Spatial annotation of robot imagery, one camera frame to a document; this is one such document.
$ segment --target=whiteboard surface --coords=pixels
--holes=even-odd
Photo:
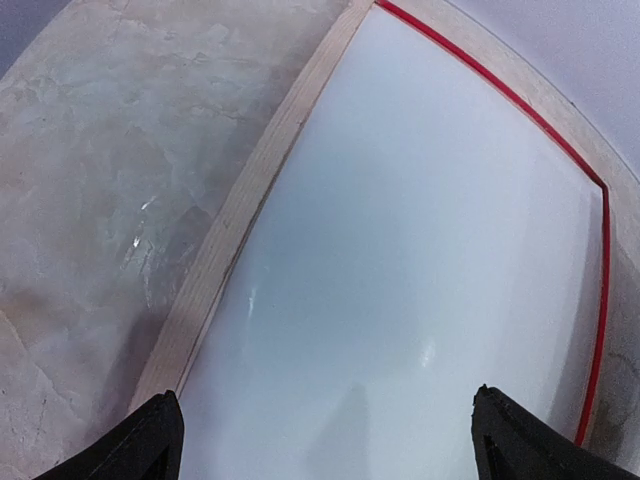
[[[572,438],[601,229],[600,189],[553,141],[374,7],[186,383],[181,478],[477,478],[483,383]]]

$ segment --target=white board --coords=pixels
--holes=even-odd
[[[601,229],[600,189],[556,144],[375,7],[186,383],[181,478],[476,478],[483,383],[573,437]]]

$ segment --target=marble surface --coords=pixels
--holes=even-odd
[[[0,80],[0,479],[123,415],[243,162],[345,0],[74,0]]]

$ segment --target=black object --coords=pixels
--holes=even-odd
[[[497,388],[481,387],[474,405],[480,480],[638,480],[577,447]]]
[[[36,480],[177,480],[183,438],[180,406],[168,390]]]

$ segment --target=red strip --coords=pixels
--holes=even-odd
[[[411,25],[415,29],[424,33],[431,40],[436,42],[442,48],[447,50],[452,55],[456,56],[459,60],[464,62],[467,66],[475,70],[485,80],[490,82],[495,88],[497,88],[502,94],[504,94],[509,100],[515,103],[520,109],[522,109],[531,119],[544,130],[567,155],[569,155],[573,161],[587,174],[587,176],[602,189],[602,286],[600,293],[600,310],[598,313],[598,332],[596,334],[596,344],[593,352],[593,359],[591,362],[591,372],[589,374],[589,382],[587,384],[587,394],[582,406],[582,414],[580,416],[580,423],[578,424],[578,432],[574,440],[576,445],[582,445],[585,435],[587,433],[587,427],[589,425],[589,419],[591,418],[591,411],[593,410],[593,402],[596,394],[596,387],[598,385],[598,377],[600,376],[600,366],[602,363],[602,352],[604,350],[605,330],[607,326],[607,308],[609,304],[609,276],[611,267],[611,219],[609,216],[609,189],[602,179],[596,174],[596,172],[589,166],[589,164],[580,156],[580,154],[567,142],[558,131],[551,126],[538,112],[536,112],[531,105],[529,105],[524,99],[522,99],[516,92],[507,86],[502,80],[494,75],[487,67],[478,62],[470,54],[451,42],[449,39],[436,32],[433,28],[429,27],[425,23],[418,20],[413,15],[405,12],[397,5],[394,5],[389,0],[376,0],[377,4],[385,9],[387,12],[395,15],[400,20]]]

